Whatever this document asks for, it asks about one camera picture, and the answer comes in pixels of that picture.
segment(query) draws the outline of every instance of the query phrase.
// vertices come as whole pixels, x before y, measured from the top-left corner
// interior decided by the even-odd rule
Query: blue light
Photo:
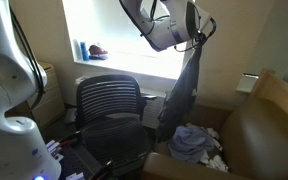
[[[42,176],[37,176],[34,180],[45,180]]]

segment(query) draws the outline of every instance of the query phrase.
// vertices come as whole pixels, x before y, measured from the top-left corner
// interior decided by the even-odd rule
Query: black chair
[[[88,151],[101,163],[113,161],[113,174],[143,166],[151,151],[141,124],[146,100],[137,81],[127,75],[104,75],[82,81],[77,89],[75,125]],[[139,118],[114,115],[137,114]]]

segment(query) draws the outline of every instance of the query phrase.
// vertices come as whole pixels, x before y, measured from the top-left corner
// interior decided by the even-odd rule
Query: blue bottle
[[[82,51],[82,57],[84,61],[87,61],[90,59],[90,56],[88,54],[87,48],[86,48],[86,43],[85,42],[81,42],[81,51]]]

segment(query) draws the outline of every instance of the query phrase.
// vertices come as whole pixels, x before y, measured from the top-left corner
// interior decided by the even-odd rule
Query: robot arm
[[[156,51],[195,38],[210,21],[213,22],[209,13],[196,6],[192,0],[160,1],[168,9],[170,16],[156,21],[144,9],[140,10],[142,0],[120,0],[126,14]]]

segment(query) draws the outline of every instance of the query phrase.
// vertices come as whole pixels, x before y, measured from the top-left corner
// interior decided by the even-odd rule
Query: bright window
[[[150,13],[153,0],[143,0],[142,8]],[[176,79],[184,53],[173,47],[154,51],[124,12],[119,0],[63,0],[70,39],[77,63]],[[155,18],[168,14],[158,3]],[[82,61],[79,42],[100,44],[109,52],[105,61]],[[185,43],[177,46],[185,48]]]

